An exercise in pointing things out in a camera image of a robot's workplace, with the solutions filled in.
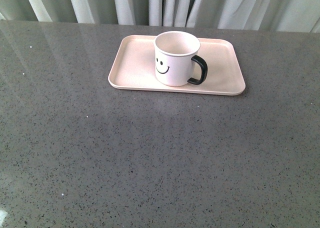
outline mug rim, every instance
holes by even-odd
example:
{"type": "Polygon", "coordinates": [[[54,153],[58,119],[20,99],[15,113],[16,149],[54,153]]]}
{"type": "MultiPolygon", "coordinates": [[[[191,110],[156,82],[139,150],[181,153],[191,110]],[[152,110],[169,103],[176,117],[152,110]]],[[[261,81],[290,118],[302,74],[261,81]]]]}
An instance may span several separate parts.
{"type": "Polygon", "coordinates": [[[179,30],[171,30],[171,31],[166,31],[163,33],[158,34],[155,39],[153,40],[153,44],[154,47],[161,53],[167,55],[167,56],[171,56],[171,57],[186,57],[186,56],[191,56],[196,54],[199,49],[200,49],[200,40],[193,34],[185,32],[185,31],[179,31],[179,30]],[[178,34],[184,34],[185,36],[189,36],[193,39],[193,41],[196,41],[196,47],[194,48],[194,50],[192,52],[188,52],[188,53],[182,53],[182,54],[178,54],[178,53],[171,53],[171,52],[167,52],[161,48],[159,48],[159,46],[157,45],[157,40],[159,38],[161,38],[162,36],[165,36],[167,34],[174,34],[174,33],[178,33],[178,34]]]}

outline smiley face mug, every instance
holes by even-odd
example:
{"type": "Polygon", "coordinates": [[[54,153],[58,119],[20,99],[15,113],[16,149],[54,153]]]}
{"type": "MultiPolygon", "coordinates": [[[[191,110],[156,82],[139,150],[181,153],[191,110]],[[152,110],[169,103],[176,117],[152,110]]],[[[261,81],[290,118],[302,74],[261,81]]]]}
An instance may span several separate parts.
{"type": "Polygon", "coordinates": [[[161,83],[179,87],[187,83],[200,85],[208,73],[206,61],[197,55],[200,41],[183,31],[168,31],[154,39],[155,76],[161,83]],[[192,78],[195,63],[201,68],[201,78],[192,78]]]}

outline curtain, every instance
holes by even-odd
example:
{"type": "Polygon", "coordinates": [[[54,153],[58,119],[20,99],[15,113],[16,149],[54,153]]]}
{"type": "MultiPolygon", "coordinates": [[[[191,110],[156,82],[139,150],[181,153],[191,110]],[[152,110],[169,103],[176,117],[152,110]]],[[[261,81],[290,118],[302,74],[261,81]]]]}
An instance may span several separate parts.
{"type": "Polygon", "coordinates": [[[320,32],[320,0],[0,0],[1,20],[320,32]]]}

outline pink tray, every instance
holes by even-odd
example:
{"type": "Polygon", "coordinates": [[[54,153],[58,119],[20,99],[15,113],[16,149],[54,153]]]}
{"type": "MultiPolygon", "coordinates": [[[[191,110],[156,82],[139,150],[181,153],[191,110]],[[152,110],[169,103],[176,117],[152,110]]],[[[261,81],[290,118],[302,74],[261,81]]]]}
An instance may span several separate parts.
{"type": "MultiPolygon", "coordinates": [[[[208,65],[206,80],[200,85],[185,84],[179,87],[160,83],[155,75],[155,36],[130,35],[119,47],[108,80],[117,89],[182,92],[209,95],[236,96],[246,84],[233,45],[223,39],[199,38],[198,55],[208,65]]],[[[195,66],[193,77],[199,78],[200,67],[195,66]]]]}

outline tray rim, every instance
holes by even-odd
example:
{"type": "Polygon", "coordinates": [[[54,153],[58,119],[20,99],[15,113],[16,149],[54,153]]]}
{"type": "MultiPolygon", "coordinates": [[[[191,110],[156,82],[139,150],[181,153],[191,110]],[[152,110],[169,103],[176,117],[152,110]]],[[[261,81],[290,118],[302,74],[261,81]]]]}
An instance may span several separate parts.
{"type": "Polygon", "coordinates": [[[221,45],[225,45],[230,47],[233,50],[233,54],[235,56],[236,59],[236,63],[237,63],[237,68],[239,69],[239,74],[241,76],[241,81],[242,81],[242,87],[241,89],[239,89],[238,92],[229,92],[229,91],[207,91],[207,90],[190,90],[188,88],[183,89],[183,86],[178,86],[179,89],[177,89],[177,87],[174,86],[167,86],[166,88],[143,88],[143,87],[137,87],[137,86],[124,86],[124,85],[118,85],[115,84],[114,82],[112,82],[112,75],[113,75],[113,70],[115,69],[115,66],[117,63],[121,62],[119,61],[119,56],[121,56],[121,54],[123,53],[122,51],[126,49],[126,45],[132,41],[132,40],[136,40],[136,39],[144,39],[144,40],[153,40],[156,37],[156,35],[138,35],[138,34],[132,34],[132,35],[128,35],[126,37],[124,37],[121,40],[121,43],[119,45],[119,49],[116,53],[116,56],[114,58],[111,70],[109,72],[108,75],[108,81],[111,84],[111,86],[113,86],[116,89],[119,90],[133,90],[133,91],[150,91],[150,92],[176,92],[176,93],[190,93],[190,94],[206,94],[206,95],[217,95],[217,96],[237,96],[240,95],[245,89],[246,89],[246,83],[244,80],[244,77],[242,75],[242,71],[240,69],[240,65],[238,62],[238,58],[234,49],[234,46],[227,40],[225,39],[214,39],[214,38],[198,38],[200,43],[210,43],[212,41],[215,41],[215,43],[219,43],[221,45]]]}

